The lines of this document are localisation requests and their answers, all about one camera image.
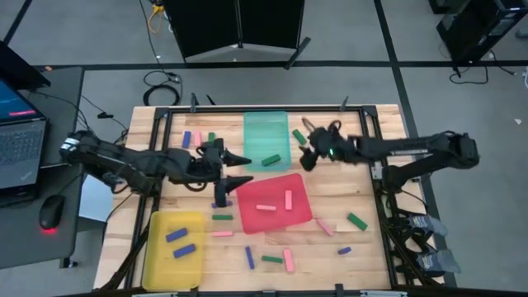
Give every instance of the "laptop screen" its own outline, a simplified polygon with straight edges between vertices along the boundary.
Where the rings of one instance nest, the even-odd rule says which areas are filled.
[[[3,80],[0,80],[0,122],[36,117],[35,110],[21,95],[14,92]]]

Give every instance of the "red tray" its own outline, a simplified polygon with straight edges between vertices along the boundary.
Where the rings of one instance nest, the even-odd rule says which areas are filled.
[[[292,192],[292,210],[285,209],[286,190]],[[237,196],[246,234],[301,224],[313,218],[303,178],[298,173],[245,184],[237,189]],[[257,210],[256,205],[272,205],[276,210]]]

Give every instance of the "pink block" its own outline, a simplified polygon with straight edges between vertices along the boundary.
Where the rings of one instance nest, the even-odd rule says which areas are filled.
[[[258,210],[277,210],[275,206],[270,205],[256,205]]]
[[[201,146],[201,133],[200,131],[195,131],[195,146]]]
[[[286,271],[293,272],[295,271],[294,258],[291,256],[291,250],[289,248],[283,251],[284,253],[284,263],[286,264]]]
[[[291,191],[285,192],[285,208],[286,210],[292,209],[292,201],[291,201]]]
[[[330,227],[328,227],[328,225],[326,225],[322,219],[316,219],[317,220],[317,224],[319,225],[319,227],[323,228],[324,232],[326,232],[328,235],[330,236],[333,236],[333,231],[330,229]]]
[[[211,233],[212,237],[226,237],[233,236],[233,231],[218,231]]]

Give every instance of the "red light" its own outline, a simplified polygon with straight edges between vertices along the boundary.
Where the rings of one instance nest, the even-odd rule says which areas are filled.
[[[56,228],[51,228],[51,229],[42,229],[42,232],[44,232],[44,234],[55,234],[57,233],[57,229]]]

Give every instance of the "wooden tabletop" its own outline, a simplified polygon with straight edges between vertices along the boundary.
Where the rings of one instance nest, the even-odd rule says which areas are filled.
[[[144,150],[149,148],[150,131],[153,124],[154,107],[136,107],[130,123],[127,147]],[[397,105],[378,105],[379,122],[384,139],[406,137],[402,117]],[[359,117],[353,112],[314,112],[290,113],[290,130],[298,129],[303,134],[301,117],[310,119],[316,126],[328,126],[332,120],[342,121],[342,134],[361,134]],[[369,131],[373,131],[369,122]],[[164,122],[160,125],[157,149],[161,148]],[[210,131],[224,139],[225,147],[232,153],[243,155],[243,114],[178,114],[172,120],[169,147],[179,148],[183,132],[202,131],[203,136]],[[357,166],[331,163],[320,160],[312,172],[305,172],[299,164],[301,152],[293,135],[290,136],[292,166],[287,172],[246,172],[243,167],[230,167],[225,174],[234,176],[253,175],[255,180],[299,173],[309,196],[313,216],[322,218],[334,231],[327,236],[315,220],[290,226],[286,229],[246,235],[239,219],[236,193],[229,197],[234,206],[229,209],[212,210],[213,186],[205,191],[191,192],[183,186],[163,183],[161,211],[202,211],[206,218],[210,215],[232,213],[234,221],[211,221],[207,219],[206,230],[233,230],[231,238],[212,238],[206,235],[204,275],[201,291],[233,290],[333,290],[336,283],[342,283],[346,290],[389,289],[380,225],[376,215],[375,198],[365,164]],[[389,163],[404,165],[411,158],[390,158]],[[417,196],[422,196],[419,185],[408,182],[403,188]],[[114,199],[118,205],[128,193],[123,192]],[[424,212],[423,204],[406,195],[397,195],[398,206],[405,210]],[[131,197],[111,217],[106,229],[101,259],[97,269],[94,288],[101,287],[119,268],[130,250],[134,220],[138,207],[137,197]],[[348,213],[354,213],[369,227],[359,230],[347,220]],[[149,213],[145,215],[144,225]],[[256,269],[248,268],[244,247],[251,246],[256,259]],[[337,255],[339,248],[351,247],[347,255]],[[260,262],[260,256],[281,255],[284,248],[290,248],[295,259],[296,271],[285,272],[283,265]],[[144,251],[136,262],[134,286],[141,284]]]

